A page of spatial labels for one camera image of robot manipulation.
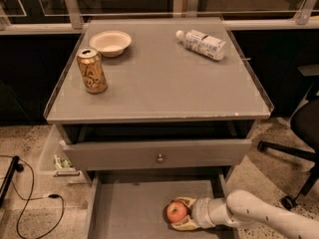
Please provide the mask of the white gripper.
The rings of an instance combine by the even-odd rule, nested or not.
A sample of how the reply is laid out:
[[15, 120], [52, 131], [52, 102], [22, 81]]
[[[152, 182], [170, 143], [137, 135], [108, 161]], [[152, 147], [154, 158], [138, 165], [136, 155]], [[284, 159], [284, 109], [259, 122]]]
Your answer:
[[212, 228], [215, 224], [209, 215], [210, 198], [177, 197], [176, 201], [181, 202], [187, 209], [191, 209], [191, 216], [186, 215], [178, 222], [171, 223], [171, 227], [177, 231], [193, 231], [198, 228]]

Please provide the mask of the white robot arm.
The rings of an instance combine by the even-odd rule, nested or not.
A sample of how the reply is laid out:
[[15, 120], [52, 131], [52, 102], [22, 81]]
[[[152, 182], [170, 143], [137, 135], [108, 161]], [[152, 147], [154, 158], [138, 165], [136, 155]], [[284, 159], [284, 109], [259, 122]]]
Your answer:
[[173, 229], [191, 231], [217, 225], [243, 228], [264, 224], [288, 239], [319, 239], [319, 222], [267, 204], [245, 190], [233, 190], [224, 198], [178, 197], [166, 208]]

